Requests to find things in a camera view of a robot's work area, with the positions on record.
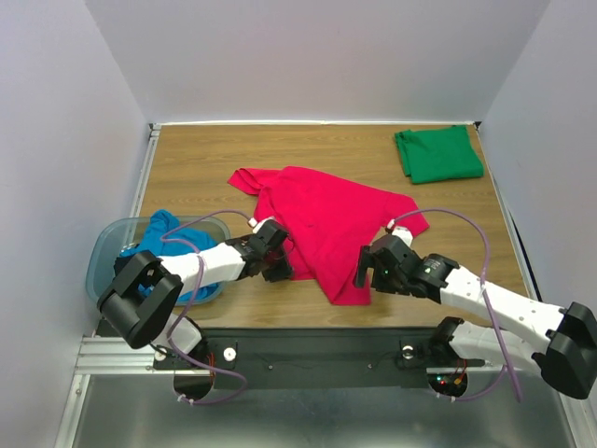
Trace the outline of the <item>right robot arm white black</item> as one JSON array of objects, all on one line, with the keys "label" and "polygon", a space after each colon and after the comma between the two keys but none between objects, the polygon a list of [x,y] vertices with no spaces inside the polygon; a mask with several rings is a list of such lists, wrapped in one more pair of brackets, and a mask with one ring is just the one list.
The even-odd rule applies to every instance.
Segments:
[{"label": "right robot arm white black", "polygon": [[445,318],[428,343],[440,364],[475,359],[540,376],[572,399],[587,399],[596,382],[596,317],[578,302],[567,307],[526,298],[483,281],[456,261],[419,257],[400,229],[360,249],[354,285],[428,299],[491,322],[488,328]]}]

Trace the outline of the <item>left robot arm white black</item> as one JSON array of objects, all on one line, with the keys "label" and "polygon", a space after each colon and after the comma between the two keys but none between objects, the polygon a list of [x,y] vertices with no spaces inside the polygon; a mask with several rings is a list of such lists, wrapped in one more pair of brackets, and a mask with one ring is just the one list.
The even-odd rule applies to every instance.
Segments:
[{"label": "left robot arm white black", "polygon": [[97,299],[97,308],[132,349],[155,345],[199,367],[207,344],[192,319],[174,313],[181,296],[193,301],[202,287],[221,286],[261,274],[268,282],[292,276],[284,250],[289,232],[274,218],[249,220],[252,232],[184,255],[133,255]]}]

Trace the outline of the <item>red t shirt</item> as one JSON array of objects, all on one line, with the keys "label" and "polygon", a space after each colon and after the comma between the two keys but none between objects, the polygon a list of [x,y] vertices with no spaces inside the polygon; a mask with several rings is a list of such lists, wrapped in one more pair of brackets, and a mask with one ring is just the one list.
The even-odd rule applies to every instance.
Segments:
[{"label": "red t shirt", "polygon": [[257,198],[256,220],[273,217],[289,231],[293,278],[316,280],[340,306],[371,303],[370,289],[353,285],[360,248],[391,219],[419,208],[409,196],[297,166],[240,168],[229,184]]}]

